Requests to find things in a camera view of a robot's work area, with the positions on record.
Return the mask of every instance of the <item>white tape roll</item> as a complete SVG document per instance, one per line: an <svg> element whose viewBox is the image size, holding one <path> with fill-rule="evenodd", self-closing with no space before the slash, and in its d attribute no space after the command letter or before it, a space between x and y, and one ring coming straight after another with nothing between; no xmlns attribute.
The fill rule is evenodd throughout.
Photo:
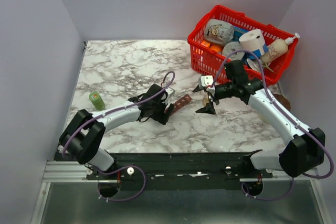
<svg viewBox="0 0 336 224"><path fill-rule="evenodd" d="M260 29L251 30L241 35L239 42L242 48L254 52L259 58L268 51L263 32Z"/></svg>

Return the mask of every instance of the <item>marble surface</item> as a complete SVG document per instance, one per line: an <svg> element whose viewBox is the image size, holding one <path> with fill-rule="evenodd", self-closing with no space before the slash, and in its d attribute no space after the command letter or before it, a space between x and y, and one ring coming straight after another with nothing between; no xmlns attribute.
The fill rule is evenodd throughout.
<svg viewBox="0 0 336 224"><path fill-rule="evenodd" d="M173 101L185 94L193 100L167 125L148 120L106 133L102 148L109 152L235 152L284 147L276 131L240 99L222 100L215 108L217 115L195 113L202 107L204 93L192 93L200 74L191 69L190 47L184 40L89 41L69 120L80 109L94 111L88 99L91 91L97 90L107 108L112 108L161 83L169 70L176 73Z"/></svg>

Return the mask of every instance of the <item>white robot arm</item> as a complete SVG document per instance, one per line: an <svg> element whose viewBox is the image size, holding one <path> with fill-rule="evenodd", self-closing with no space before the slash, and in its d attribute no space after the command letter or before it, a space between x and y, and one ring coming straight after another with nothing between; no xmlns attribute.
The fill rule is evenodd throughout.
<svg viewBox="0 0 336 224"><path fill-rule="evenodd" d="M107 151L99 147L104 133L126 123L141 121L143 118L152 118L161 124L166 124L168 121L169 116L174 110L174 105L169 104L170 97L174 94L174 90L171 88L166 88L164 92L148 102L128 108L129 105L143 101L158 93L160 90L162 90L162 88L159 85L153 84L145 94L130 98L123 105L118 106L124 107L125 109L110 114L107 112L113 109L94 113L80 110L64 130L59 139L59 144L65 146L70 136L73 135L81 125L102 115L101 118L84 128L88 130L87 134L79 132L72 139L67 151L80 164L87 163L102 171L107 171L114 164L114 158Z"/></svg>
<svg viewBox="0 0 336 224"><path fill-rule="evenodd" d="M286 144L283 150L254 152L250 161L255 169L283 170L291 177L300 174L323 163L324 151L301 129L312 134L324 146L325 134L319 129L311 129L308 125L300 122L279 102L280 106L289 117L291 122L268 98L262 82L258 79L248 80L243 63L235 60L225 64L229 83L214 85L212 76L201 76L194 92L204 90L207 93L206 105L196 113L216 114L213 103L219 104L219 100L230 97L238 97L250 105L258 113L263 115L273 128L279 133Z"/></svg>

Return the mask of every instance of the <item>red basket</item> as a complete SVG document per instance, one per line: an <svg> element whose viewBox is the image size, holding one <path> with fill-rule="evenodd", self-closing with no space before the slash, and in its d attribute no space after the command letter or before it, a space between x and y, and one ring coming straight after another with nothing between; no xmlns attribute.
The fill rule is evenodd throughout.
<svg viewBox="0 0 336 224"><path fill-rule="evenodd" d="M286 39L288 37L293 37L292 34L282 31L271 24L264 25L251 18L245 17L244 13L236 12L221 5L216 5L211 10L211 12L206 14L198 22L195 29L188 36L188 43L190 44L191 53L191 66L194 70L201 74L215 76L218 72L219 67L221 66L221 63L225 59L224 56L201 45L201 42L204 40L203 33L205 26L207 22L212 18L229 22L234 26L241 27L246 30L260 29L262 30L267 45L269 45L278 38ZM297 43L298 40L294 40L294 42L288 46L289 49L286 54L272 61L272 63L270 64L270 68L274 72L271 72L268 69L264 69L267 85L275 84L280 80L283 71L289 66L293 58ZM245 70L249 74L249 77L251 79L261 79L261 74L257 71L250 69L247 66L245 66ZM222 73L219 75L218 82L225 83L227 81L228 80L226 78L225 71L223 70Z"/></svg>

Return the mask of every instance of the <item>purple cable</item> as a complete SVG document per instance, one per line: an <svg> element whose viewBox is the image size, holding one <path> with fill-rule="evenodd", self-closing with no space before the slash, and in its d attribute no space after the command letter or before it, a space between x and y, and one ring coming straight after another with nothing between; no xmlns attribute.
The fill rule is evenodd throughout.
<svg viewBox="0 0 336 224"><path fill-rule="evenodd" d="M295 127L297 127L299 130L301 130L302 132L304 132L304 134L307 134L311 139L314 140L314 142L324 151L324 153L326 154L329 162L330 162L330 169L329 169L329 172L325 175L322 175L322 176L318 176L318 175L310 175L310 174L306 174L304 173L305 176L307 177L310 177L310 178L317 178L317 179L323 179L323 178L328 178L331 176L331 174L334 172L334 161L332 159L332 156L330 154L330 152L316 139L316 137L314 137L312 134L310 134L308 131L306 131L303 127L301 127L300 125L297 124L297 122L295 120L293 120L287 113L286 111L284 111L278 104L277 104L277 100L273 100L272 99L272 96L269 94L268 90L267 90L267 86L266 86L266 80L265 80L265 74L264 74L264 70L263 70L263 64L261 62L261 60L251 51L248 51L248 50L244 50L244 49L239 49L239 50L236 50L236 51L233 51L231 52L225 59L224 61L222 62L219 70L218 70L218 73L216 74L216 77L214 79L214 82L212 83L211 86L213 86L220 73L222 72L223 68L224 68L224 64L226 63L227 59L230 58L233 54L237 53L237 52L246 52L248 54L251 54L258 62L258 65L259 65L259 68L260 68L260 72L261 72L261 77L263 79L263 86L264 86L264 89L265 89L265 93L268 97L268 99L274 104L274 106L281 112L281 114L283 114L290 122L292 122ZM283 196L286 197L292 190L293 188L293 183L292 183L292 186L290 187L290 189L288 190L287 193L285 193Z"/></svg>
<svg viewBox="0 0 336 224"><path fill-rule="evenodd" d="M141 173L142 173L142 176L143 176L143 185L141 187L141 189L136 193L134 194L133 196L131 197L128 197L126 199L111 199L111 198L106 198L106 197L103 197L100 193L100 186L98 186L98 193L99 193L99 198L103 198L103 199L106 199L107 201L115 201L115 202L123 202L123 201L128 201L128 200L131 200L131 199L134 199L135 197L139 196L140 193L142 193L142 191L145 189L145 185L146 185L146 175L145 173L143 172L143 170L135 165L129 165L129 166L124 166L124 167L121 167L120 169L118 170L114 170L113 172L110 172L110 173L105 173L103 172L102 170L98 170L98 172L101 174L101 175L112 175L112 174L115 174L117 172L120 172L121 170L124 170L124 169L127 169L129 167L134 167L136 169L138 169Z"/></svg>
<svg viewBox="0 0 336 224"><path fill-rule="evenodd" d="M292 178L292 180L291 180L289 190L284 195L281 195L279 197L272 198L272 199L260 198L260 197L257 198L256 196L252 196L251 194L249 194L248 187L247 187L247 185L244 182L242 183L241 186L242 186L241 190L243 191L243 193L245 194L246 197L249 197L251 199L263 200L263 201L275 201L275 200L280 200L280 199L283 199L283 198L287 197L292 192L292 190L294 188L294 178Z"/></svg>

